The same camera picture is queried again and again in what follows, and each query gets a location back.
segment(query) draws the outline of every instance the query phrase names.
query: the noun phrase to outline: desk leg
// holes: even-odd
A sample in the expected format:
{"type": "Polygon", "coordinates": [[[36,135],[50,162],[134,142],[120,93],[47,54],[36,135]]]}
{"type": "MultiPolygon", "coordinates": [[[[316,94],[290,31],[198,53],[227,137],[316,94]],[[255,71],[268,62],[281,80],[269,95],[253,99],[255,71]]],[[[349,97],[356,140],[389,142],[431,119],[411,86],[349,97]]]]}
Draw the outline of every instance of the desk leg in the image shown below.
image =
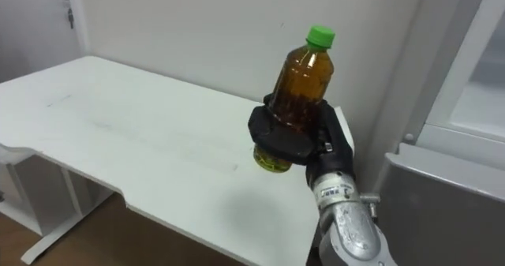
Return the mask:
{"type": "Polygon", "coordinates": [[[40,239],[36,244],[34,244],[34,246],[32,246],[26,253],[24,253],[21,257],[21,261],[28,265],[33,263],[37,257],[42,255],[60,237],[69,232],[69,230],[71,230],[75,225],[77,225],[77,223],[84,219],[86,215],[89,215],[91,212],[93,212],[93,210],[96,207],[100,206],[110,195],[112,195],[112,191],[104,193],[103,196],[98,199],[96,205],[90,210],[90,212],[84,215],[76,213],[61,225],[56,227],[53,231],[51,231],[49,234],[40,239]]]}

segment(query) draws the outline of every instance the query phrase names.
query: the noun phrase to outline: white wall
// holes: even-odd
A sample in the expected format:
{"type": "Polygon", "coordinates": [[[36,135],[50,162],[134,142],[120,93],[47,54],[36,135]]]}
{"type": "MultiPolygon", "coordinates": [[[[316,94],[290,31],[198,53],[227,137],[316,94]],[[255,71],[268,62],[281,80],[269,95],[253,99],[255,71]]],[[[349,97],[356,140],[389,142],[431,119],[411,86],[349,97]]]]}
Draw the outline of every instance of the white wall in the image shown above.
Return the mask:
{"type": "Polygon", "coordinates": [[[359,154],[419,0],[81,1],[89,53],[256,100],[312,24],[331,26],[326,98],[342,106],[359,154]]]}

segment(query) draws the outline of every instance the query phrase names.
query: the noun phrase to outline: floor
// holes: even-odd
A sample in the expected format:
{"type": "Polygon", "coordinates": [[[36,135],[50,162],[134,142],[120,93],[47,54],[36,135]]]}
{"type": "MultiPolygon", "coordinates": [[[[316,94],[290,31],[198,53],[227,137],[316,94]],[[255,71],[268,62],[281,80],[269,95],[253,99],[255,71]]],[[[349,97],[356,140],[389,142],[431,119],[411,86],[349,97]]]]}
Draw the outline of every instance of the floor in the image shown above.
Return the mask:
{"type": "MultiPolygon", "coordinates": [[[[39,236],[0,215],[0,265],[19,266],[39,236]]],[[[114,194],[35,266],[241,265],[125,208],[114,194]]]]}

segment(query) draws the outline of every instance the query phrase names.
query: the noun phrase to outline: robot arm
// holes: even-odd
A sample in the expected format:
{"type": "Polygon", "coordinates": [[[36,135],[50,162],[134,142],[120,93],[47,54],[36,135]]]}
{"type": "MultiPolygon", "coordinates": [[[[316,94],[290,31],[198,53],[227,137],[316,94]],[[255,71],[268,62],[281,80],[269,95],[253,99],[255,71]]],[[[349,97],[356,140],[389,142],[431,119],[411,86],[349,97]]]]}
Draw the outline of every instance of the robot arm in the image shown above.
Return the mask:
{"type": "Polygon", "coordinates": [[[316,245],[324,266],[396,265],[372,221],[380,198],[357,191],[354,151],[346,133],[333,107],[323,100],[319,109],[317,128],[301,134],[278,123],[267,105],[256,107],[249,119],[251,137],[270,155],[307,166],[305,176],[320,212],[316,245]]]}

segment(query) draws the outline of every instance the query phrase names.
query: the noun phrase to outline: green bottle cap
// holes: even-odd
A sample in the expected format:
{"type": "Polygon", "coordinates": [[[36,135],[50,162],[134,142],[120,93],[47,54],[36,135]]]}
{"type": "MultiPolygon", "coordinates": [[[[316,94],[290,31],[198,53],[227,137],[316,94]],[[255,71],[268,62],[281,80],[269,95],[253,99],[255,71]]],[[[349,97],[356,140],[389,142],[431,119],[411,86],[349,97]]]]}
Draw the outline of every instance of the green bottle cap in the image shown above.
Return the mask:
{"type": "Polygon", "coordinates": [[[309,35],[307,36],[307,42],[329,49],[331,48],[334,38],[335,33],[331,30],[331,28],[322,25],[314,25],[310,28],[309,35]]]}

